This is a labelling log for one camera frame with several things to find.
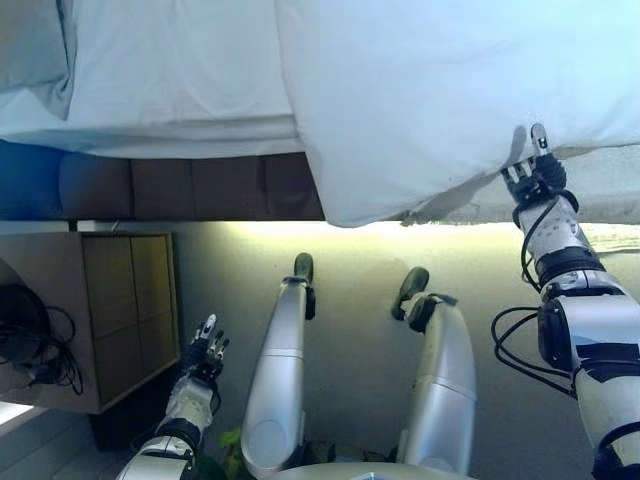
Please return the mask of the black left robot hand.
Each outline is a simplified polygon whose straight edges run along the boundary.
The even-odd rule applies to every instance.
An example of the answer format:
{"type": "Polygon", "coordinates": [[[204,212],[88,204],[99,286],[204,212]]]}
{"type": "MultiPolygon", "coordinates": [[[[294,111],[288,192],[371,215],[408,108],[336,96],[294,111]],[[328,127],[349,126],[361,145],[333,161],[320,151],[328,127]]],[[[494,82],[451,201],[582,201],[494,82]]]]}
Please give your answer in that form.
{"type": "Polygon", "coordinates": [[[211,314],[196,330],[182,356],[182,373],[214,389],[224,367],[224,355],[230,340],[217,326],[218,317],[211,314]]]}

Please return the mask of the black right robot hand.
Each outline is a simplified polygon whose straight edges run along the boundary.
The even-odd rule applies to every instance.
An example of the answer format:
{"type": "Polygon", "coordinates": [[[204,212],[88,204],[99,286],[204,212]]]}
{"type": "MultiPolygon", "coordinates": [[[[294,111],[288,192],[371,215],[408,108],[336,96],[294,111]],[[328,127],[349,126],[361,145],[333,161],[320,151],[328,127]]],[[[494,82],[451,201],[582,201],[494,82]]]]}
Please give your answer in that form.
{"type": "Polygon", "coordinates": [[[553,154],[545,127],[535,123],[530,128],[533,154],[519,162],[507,164],[501,176],[518,206],[530,205],[563,191],[566,171],[553,154]]]}

